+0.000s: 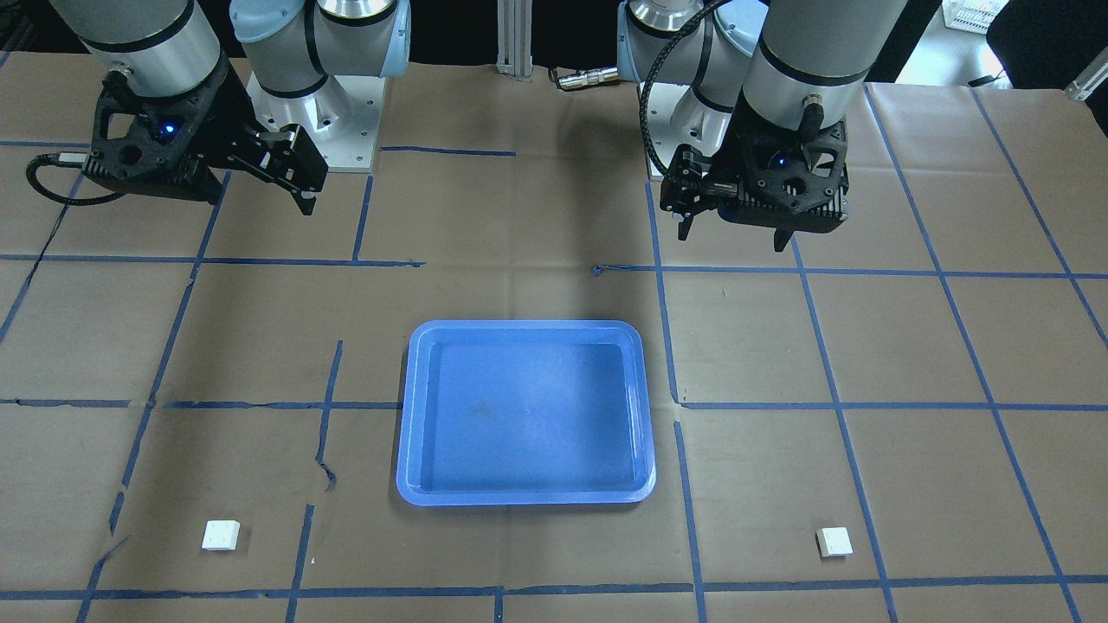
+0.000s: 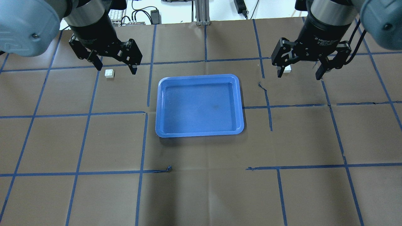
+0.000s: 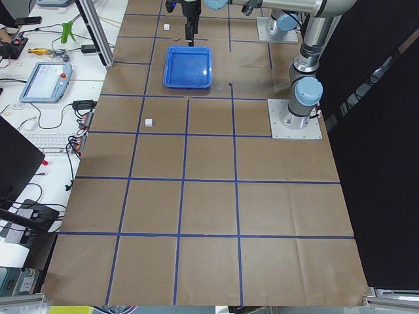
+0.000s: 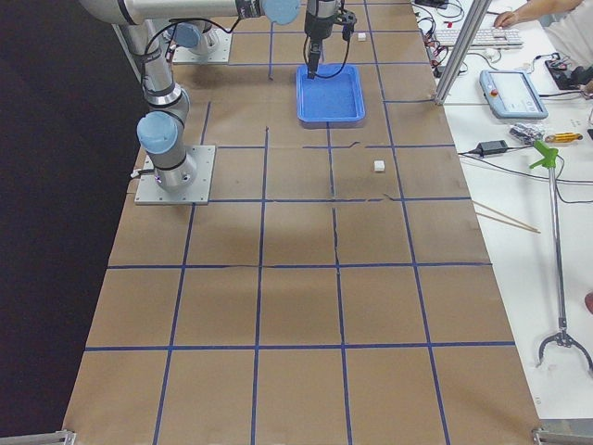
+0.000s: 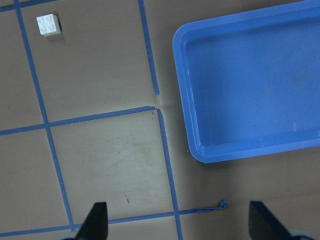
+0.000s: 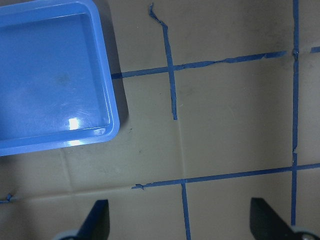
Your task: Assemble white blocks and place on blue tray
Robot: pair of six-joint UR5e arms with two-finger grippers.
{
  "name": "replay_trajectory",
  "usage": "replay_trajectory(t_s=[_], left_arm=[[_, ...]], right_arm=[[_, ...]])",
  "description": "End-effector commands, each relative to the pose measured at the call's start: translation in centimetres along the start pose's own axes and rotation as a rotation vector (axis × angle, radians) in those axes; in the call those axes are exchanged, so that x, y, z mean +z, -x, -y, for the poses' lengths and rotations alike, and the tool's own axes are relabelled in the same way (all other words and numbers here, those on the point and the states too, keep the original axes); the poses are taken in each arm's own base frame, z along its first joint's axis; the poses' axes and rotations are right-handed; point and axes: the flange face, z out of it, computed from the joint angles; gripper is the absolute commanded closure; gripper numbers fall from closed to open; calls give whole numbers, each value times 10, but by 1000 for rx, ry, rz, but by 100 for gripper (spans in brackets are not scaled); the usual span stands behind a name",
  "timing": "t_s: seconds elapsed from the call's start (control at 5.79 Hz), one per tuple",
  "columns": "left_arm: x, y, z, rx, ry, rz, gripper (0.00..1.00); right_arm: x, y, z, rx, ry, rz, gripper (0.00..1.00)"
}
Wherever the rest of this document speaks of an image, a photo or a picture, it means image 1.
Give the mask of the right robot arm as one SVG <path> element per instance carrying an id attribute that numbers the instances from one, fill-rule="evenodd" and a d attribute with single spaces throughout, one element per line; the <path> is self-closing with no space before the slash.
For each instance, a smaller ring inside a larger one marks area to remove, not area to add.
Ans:
<path id="1" fill-rule="evenodd" d="M 304 215 L 332 172 L 370 170 L 387 79 L 410 59 L 408 1 L 233 1 L 233 33 L 252 64 L 242 82 L 197 1 L 55 1 L 106 67 L 88 152 L 32 159 L 76 167 L 103 196 L 209 202 L 214 170 L 285 190 Z"/>

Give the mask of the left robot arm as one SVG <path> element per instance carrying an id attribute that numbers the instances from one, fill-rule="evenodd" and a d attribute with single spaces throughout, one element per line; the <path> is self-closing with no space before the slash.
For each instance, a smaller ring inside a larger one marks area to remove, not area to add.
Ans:
<path id="1" fill-rule="evenodd" d="M 848 218 L 847 111 L 902 1 L 624 1 L 616 70 L 640 86 L 660 208 L 773 232 Z"/>

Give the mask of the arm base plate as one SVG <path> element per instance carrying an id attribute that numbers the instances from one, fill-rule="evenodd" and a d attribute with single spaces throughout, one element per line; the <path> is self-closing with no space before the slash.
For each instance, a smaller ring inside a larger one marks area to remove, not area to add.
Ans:
<path id="1" fill-rule="evenodd" d="M 701 98 L 693 84 L 656 82 L 647 108 L 652 145 L 665 164 L 680 145 L 711 157 L 724 143 L 732 111 Z"/>
<path id="2" fill-rule="evenodd" d="M 254 115 L 270 130 L 298 124 L 312 135 L 330 172 L 370 174 L 389 82 L 379 76 L 330 76 L 318 91 L 286 99 L 261 90 L 252 74 Z"/>

